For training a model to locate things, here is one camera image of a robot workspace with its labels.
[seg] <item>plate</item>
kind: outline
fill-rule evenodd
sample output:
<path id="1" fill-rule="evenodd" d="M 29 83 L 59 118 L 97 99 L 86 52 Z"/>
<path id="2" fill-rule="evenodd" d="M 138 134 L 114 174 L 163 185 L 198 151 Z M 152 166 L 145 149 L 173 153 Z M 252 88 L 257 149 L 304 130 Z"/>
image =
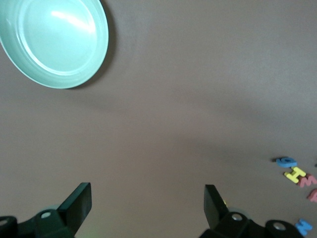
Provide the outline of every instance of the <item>plate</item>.
<path id="1" fill-rule="evenodd" d="M 106 57 L 106 15 L 99 0 L 0 0 L 0 42 L 35 82 L 76 87 Z"/>

